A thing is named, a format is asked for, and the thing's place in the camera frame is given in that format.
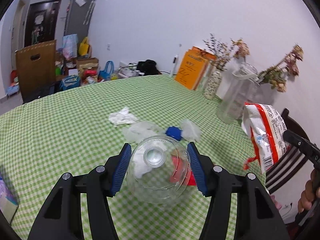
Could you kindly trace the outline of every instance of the yellow bag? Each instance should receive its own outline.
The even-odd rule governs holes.
[[[85,37],[79,46],[79,55],[84,56],[88,53],[89,44],[88,37]]]

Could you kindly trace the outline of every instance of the finger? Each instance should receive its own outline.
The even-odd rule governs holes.
[[[310,201],[308,201],[305,191],[301,193],[300,200],[301,200],[301,204],[302,204],[303,208],[306,210],[310,210],[310,208],[312,207],[312,203]]]
[[[306,183],[306,197],[308,199],[309,202],[312,202],[315,200],[315,194],[312,192],[312,182],[311,180],[307,181]]]
[[[314,169],[310,174],[311,181],[314,181],[316,178],[316,170]]]
[[[301,199],[299,199],[299,201],[298,201],[298,212],[302,213],[303,211],[304,211],[304,208],[302,206]]]

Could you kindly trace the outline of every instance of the patterned vase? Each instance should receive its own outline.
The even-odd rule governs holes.
[[[217,90],[221,84],[221,81],[222,81],[221,70],[219,69],[214,70],[208,80],[207,86],[204,89],[204,94],[203,94],[204,97],[209,100],[212,100],[217,93]]]

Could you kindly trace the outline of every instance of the floor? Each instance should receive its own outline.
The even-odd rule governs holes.
[[[21,93],[12,95],[8,98],[8,100],[0,103],[0,115],[5,114],[6,112],[16,108],[17,106],[21,106],[23,103]]]

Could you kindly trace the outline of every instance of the tablecloth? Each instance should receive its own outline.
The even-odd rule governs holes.
[[[125,143],[122,127],[109,123],[108,115],[124,106],[140,120],[164,129],[179,126],[185,118],[192,120],[203,132],[196,143],[199,152],[229,172],[245,175],[242,166],[253,155],[252,144],[236,121],[226,125],[216,117],[218,104],[217,98],[207,100],[159,75],[71,89],[2,115],[0,171],[20,204],[13,229],[27,239],[39,209],[63,173],[88,173],[120,152]],[[265,183],[257,163],[250,171]],[[158,207],[139,202],[124,181],[121,191],[108,202],[119,239],[199,239],[210,198],[188,187],[180,204]],[[81,210],[85,239],[91,239],[85,195]],[[227,239],[233,239],[235,224],[233,195]]]

